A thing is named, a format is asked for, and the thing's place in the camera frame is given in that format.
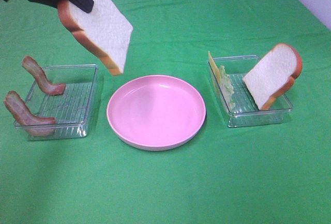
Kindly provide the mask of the bread slice from tray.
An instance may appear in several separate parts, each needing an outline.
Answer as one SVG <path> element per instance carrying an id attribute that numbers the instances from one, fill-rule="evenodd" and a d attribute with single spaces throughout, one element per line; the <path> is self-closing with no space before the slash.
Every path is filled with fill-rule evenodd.
<path id="1" fill-rule="evenodd" d="M 116 76 L 124 73 L 133 26 L 112 0 L 93 0 L 86 13 L 68 0 L 57 5 L 63 26 Z"/>

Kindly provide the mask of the bacon strip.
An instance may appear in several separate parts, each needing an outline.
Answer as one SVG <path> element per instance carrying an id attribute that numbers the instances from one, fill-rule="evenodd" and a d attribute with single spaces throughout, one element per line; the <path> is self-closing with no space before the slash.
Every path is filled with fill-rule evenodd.
<path id="1" fill-rule="evenodd" d="M 28 71 L 37 82 L 42 92 L 50 96 L 62 95 L 66 84 L 54 84 L 48 80 L 44 70 L 39 64 L 31 57 L 25 56 L 22 61 L 22 67 Z"/>
<path id="2" fill-rule="evenodd" d="M 54 117 L 39 117 L 34 115 L 16 91 L 9 91 L 4 105 L 14 119 L 22 126 L 44 126 L 56 124 Z M 31 136 L 48 137 L 54 134 L 54 128 L 30 128 L 26 130 Z"/>

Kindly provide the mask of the green lettuce leaf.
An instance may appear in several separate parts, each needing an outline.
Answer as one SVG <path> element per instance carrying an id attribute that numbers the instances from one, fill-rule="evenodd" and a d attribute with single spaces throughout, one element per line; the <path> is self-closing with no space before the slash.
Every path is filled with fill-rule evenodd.
<path id="1" fill-rule="evenodd" d="M 225 67 L 220 65 L 219 67 L 219 86 L 221 92 L 223 93 L 225 102 L 230 110 L 235 108 L 235 102 L 232 100 L 232 95 L 234 94 L 234 87 L 232 85 L 232 80 L 230 76 L 226 73 Z"/>

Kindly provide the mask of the left clear plastic tray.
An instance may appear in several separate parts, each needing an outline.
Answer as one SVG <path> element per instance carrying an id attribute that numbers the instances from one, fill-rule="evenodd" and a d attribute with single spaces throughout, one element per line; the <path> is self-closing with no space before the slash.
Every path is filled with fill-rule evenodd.
<path id="1" fill-rule="evenodd" d="M 49 96 L 36 82 L 24 102 L 38 117 L 54 117 L 54 125 L 20 125 L 16 130 L 27 133 L 29 141 L 83 138 L 87 136 L 94 115 L 98 87 L 98 66 L 60 65 L 43 68 L 52 83 L 66 84 L 61 95 Z"/>

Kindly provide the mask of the clear plastic tray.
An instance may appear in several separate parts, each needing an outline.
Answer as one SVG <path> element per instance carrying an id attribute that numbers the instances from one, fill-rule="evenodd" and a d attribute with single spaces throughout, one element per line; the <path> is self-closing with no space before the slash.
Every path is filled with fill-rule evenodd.
<path id="1" fill-rule="evenodd" d="M 213 59 L 218 68 L 220 65 L 225 67 L 225 71 L 230 76 L 234 87 L 232 100 L 235 102 L 235 108 L 230 110 L 208 59 L 212 86 L 219 102 L 222 116 L 228 127 L 272 125 L 292 120 L 291 111 L 293 110 L 293 105 L 286 95 L 277 98 L 269 110 L 260 111 L 249 93 L 243 77 L 259 62 L 260 58 L 257 55 L 213 57 Z"/>
<path id="2" fill-rule="evenodd" d="M 94 115 L 98 87 L 98 66 L 60 65 L 43 68 L 52 83 L 66 84 L 61 95 L 49 96 L 36 82 L 24 102 L 38 117 L 54 117 L 54 125 L 20 125 L 16 130 L 27 133 L 29 141 L 83 138 L 87 136 Z"/>

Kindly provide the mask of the pink round plate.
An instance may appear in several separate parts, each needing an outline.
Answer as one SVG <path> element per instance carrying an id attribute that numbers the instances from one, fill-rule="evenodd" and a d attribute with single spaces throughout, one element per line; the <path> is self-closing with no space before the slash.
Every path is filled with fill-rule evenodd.
<path id="1" fill-rule="evenodd" d="M 116 135 L 133 147 L 166 151 L 191 140 L 203 126 L 203 97 L 188 82 L 150 75 L 121 86 L 107 105 L 107 119 Z"/>

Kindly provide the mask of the yellow cheese slice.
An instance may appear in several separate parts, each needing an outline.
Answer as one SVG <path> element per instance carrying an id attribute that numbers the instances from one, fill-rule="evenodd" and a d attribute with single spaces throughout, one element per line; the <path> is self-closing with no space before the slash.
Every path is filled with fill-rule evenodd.
<path id="1" fill-rule="evenodd" d="M 209 64 L 210 64 L 210 67 L 214 73 L 214 76 L 216 78 L 216 81 L 217 83 L 219 84 L 220 83 L 220 80 L 221 80 L 221 74 L 220 74 L 220 69 L 217 67 L 210 51 L 208 51 L 208 58 L 209 58 Z"/>

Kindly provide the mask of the right clear plastic tray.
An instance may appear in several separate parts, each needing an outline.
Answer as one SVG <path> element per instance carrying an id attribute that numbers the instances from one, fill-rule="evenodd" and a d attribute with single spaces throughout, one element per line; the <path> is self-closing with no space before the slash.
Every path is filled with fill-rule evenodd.
<path id="1" fill-rule="evenodd" d="M 234 87 L 232 100 L 235 102 L 235 108 L 230 110 L 208 59 L 212 86 L 219 102 L 222 116 L 228 127 L 272 125 L 292 120 L 291 111 L 293 110 L 293 105 L 286 95 L 277 98 L 269 110 L 260 111 L 249 93 L 243 77 L 259 62 L 260 58 L 257 55 L 213 57 L 213 59 L 218 68 L 220 65 L 225 67 L 225 71 L 230 76 Z"/>

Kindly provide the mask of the bread slice in right tray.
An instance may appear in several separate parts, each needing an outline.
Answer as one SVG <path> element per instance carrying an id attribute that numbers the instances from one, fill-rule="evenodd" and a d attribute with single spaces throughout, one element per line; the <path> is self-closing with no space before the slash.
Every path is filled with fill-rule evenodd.
<path id="1" fill-rule="evenodd" d="M 244 77 L 243 81 L 259 110 L 268 110 L 278 97 L 287 92 L 303 69 L 297 50 L 279 43 Z"/>

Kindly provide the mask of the green tablecloth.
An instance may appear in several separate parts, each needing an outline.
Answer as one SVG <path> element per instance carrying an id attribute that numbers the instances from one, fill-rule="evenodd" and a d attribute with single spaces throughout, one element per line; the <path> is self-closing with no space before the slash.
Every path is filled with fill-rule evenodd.
<path id="1" fill-rule="evenodd" d="M 1 223 L 330 223 L 330 31 L 297 0 L 112 0 L 134 27 L 123 75 L 99 66 L 82 139 L 29 142 L 1 107 Z M 215 57 L 302 56 L 291 120 L 229 128 L 210 83 Z M 113 92 L 147 74 L 196 87 L 207 115 L 187 144 L 147 152 L 106 117 Z"/>

